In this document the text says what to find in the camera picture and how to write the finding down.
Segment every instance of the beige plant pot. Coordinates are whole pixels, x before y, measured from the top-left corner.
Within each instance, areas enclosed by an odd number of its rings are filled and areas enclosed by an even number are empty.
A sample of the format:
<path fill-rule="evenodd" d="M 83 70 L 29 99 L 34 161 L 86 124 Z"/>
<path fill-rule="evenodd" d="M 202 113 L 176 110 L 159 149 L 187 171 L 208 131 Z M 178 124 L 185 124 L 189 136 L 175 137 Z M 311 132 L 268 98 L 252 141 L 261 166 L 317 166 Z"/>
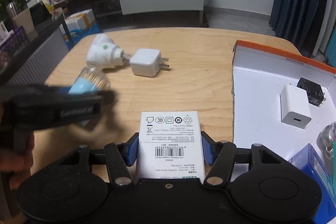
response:
<path fill-rule="evenodd" d="M 17 27 L 23 26 L 26 34 L 29 34 L 34 30 L 34 24 L 29 8 L 25 9 L 23 12 L 14 17 L 13 21 Z"/>

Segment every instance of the transparent plastic object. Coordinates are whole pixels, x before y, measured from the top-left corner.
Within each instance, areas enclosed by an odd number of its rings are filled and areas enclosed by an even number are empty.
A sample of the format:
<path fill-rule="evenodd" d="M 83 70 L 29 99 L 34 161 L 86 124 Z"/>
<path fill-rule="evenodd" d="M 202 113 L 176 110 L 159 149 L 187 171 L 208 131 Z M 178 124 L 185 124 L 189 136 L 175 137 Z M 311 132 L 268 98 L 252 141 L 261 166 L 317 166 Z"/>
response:
<path fill-rule="evenodd" d="M 336 122 L 326 126 L 317 139 L 317 146 L 327 159 L 332 160 L 334 157 L 333 142 L 336 141 Z"/>
<path fill-rule="evenodd" d="M 98 68 L 94 66 L 85 67 L 76 81 L 73 83 L 70 94 L 83 94 L 84 92 L 109 90 L 110 80 Z"/>

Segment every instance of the baseboard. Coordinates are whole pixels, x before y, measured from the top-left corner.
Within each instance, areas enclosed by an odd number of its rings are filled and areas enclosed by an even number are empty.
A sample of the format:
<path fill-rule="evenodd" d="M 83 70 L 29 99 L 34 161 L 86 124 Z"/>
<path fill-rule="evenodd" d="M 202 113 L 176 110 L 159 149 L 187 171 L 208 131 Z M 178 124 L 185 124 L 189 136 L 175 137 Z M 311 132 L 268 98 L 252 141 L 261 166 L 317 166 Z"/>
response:
<path fill-rule="evenodd" d="M 204 12 L 211 12 L 216 14 L 226 14 L 226 15 L 234 15 L 234 16 L 244 16 L 262 20 L 269 20 L 269 15 L 259 14 L 255 12 L 248 12 L 243 10 L 229 9 L 229 8 L 219 8 L 219 7 L 204 7 Z"/>

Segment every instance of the white plug adapter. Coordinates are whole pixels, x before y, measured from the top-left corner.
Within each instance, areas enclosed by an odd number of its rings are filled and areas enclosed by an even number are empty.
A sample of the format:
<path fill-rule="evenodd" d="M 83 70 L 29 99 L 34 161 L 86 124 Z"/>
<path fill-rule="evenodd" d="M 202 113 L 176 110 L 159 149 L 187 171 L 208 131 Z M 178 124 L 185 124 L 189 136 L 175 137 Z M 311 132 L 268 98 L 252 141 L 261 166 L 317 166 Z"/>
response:
<path fill-rule="evenodd" d="M 122 66 L 130 55 L 125 54 L 114 41 L 106 34 L 100 33 L 93 40 L 86 56 L 86 64 L 99 69 L 115 68 Z"/>
<path fill-rule="evenodd" d="M 304 128 L 310 121 L 307 92 L 294 85 L 285 85 L 281 94 L 281 121 L 291 126 Z"/>
<path fill-rule="evenodd" d="M 161 67 L 169 67 L 162 62 L 168 58 L 162 58 L 161 52 L 152 48 L 141 48 L 132 56 L 129 63 L 134 75 L 154 77 Z"/>

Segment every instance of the wooden table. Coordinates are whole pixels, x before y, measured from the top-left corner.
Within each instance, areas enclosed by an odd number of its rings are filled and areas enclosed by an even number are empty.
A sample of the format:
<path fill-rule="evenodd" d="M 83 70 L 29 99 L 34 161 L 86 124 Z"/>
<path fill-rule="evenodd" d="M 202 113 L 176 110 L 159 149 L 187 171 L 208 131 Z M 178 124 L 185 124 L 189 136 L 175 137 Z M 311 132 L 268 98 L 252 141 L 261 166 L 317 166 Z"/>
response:
<path fill-rule="evenodd" d="M 139 130 L 142 111 L 197 110 L 201 130 L 214 140 L 233 139 L 232 49 L 237 39 L 270 45 L 299 54 L 287 40 L 266 35 L 205 28 L 153 28 L 107 33 L 126 53 L 157 48 L 169 58 L 170 71 L 155 78 L 135 76 L 128 66 L 107 75 L 117 93 L 113 109 L 92 132 L 70 125 L 35 132 L 32 172 L 55 161 L 80 144 L 92 149 L 127 141 Z M 71 85 L 85 66 L 95 36 L 81 40 L 55 68 L 49 85 Z M 106 168 L 93 169 L 107 179 Z"/>

